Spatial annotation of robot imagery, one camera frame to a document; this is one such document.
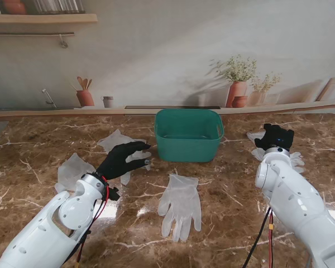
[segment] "white wall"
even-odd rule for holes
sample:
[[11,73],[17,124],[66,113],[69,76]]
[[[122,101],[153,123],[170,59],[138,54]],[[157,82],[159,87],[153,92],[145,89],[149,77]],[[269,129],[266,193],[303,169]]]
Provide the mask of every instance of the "white wall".
[[68,49],[52,37],[0,37],[0,108],[49,107],[42,88],[59,107],[78,107],[69,86],[79,88],[78,75],[93,79],[91,91],[101,107],[100,96],[113,96],[116,106],[224,105],[226,82],[215,80],[209,65],[236,54],[257,59],[261,74],[282,73],[274,92],[335,75],[335,0],[84,4],[98,15],[98,24],[10,27],[75,31],[66,38]]

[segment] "shelf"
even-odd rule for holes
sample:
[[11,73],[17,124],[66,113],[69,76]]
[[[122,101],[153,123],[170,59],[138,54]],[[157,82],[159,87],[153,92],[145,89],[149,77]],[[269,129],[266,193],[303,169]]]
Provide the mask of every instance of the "shelf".
[[96,14],[0,15],[0,24],[62,24],[98,22]]
[[[245,108],[221,108],[213,111],[218,114],[239,114],[239,113],[284,113],[308,111],[315,109],[335,108],[335,99],[324,100],[309,103],[290,103],[276,104],[273,106],[245,107]],[[17,111],[0,111],[0,117],[15,116],[79,116],[79,115],[103,115],[103,114],[156,114],[161,109],[125,109],[117,108],[98,108],[84,107],[74,109],[50,109],[50,110],[17,110]]]

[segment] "marble countertop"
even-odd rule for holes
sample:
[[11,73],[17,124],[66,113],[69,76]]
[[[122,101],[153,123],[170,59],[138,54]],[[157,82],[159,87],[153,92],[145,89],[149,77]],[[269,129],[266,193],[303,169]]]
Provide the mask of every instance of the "marble countertop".
[[[212,162],[164,162],[157,155],[154,116],[28,117],[10,121],[0,137],[0,256],[9,242],[55,195],[57,169],[76,152],[93,166],[103,161],[97,141],[120,129],[152,145],[151,170],[132,173],[121,198],[92,227],[81,267],[238,267],[259,232],[268,206],[255,187],[259,164],[246,132],[264,123],[295,131],[291,152],[304,157],[303,175],[316,187],[335,218],[335,115],[273,114],[222,116],[225,136]],[[199,179],[202,230],[193,226],[187,242],[161,236],[159,199],[170,173]],[[304,245],[275,219],[275,267],[302,268]],[[267,228],[249,267],[268,266]],[[72,258],[63,267],[73,267]]]

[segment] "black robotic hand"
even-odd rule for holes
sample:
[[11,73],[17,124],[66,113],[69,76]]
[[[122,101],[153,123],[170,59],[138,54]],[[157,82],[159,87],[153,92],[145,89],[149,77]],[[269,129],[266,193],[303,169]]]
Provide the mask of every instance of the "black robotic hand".
[[258,148],[268,150],[273,147],[281,147],[289,151],[293,143],[294,131],[285,130],[278,125],[264,124],[266,130],[262,139],[256,138],[255,144]]
[[126,158],[136,151],[149,148],[150,145],[142,141],[119,144],[109,152],[106,159],[97,168],[96,174],[111,180],[124,175],[126,172],[146,166],[150,163],[148,159],[133,160],[126,163]]

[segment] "white flowers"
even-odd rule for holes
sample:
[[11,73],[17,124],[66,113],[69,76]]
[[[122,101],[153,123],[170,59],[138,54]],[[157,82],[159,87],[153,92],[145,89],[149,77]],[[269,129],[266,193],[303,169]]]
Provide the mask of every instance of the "white flowers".
[[231,82],[234,81],[247,81],[254,77],[256,73],[256,60],[247,58],[242,59],[241,55],[231,57],[225,63],[217,63],[217,72],[219,76],[222,76]]
[[276,83],[280,82],[281,74],[266,74],[264,80],[259,79],[257,76],[252,78],[253,91],[266,93],[271,87],[273,87]]

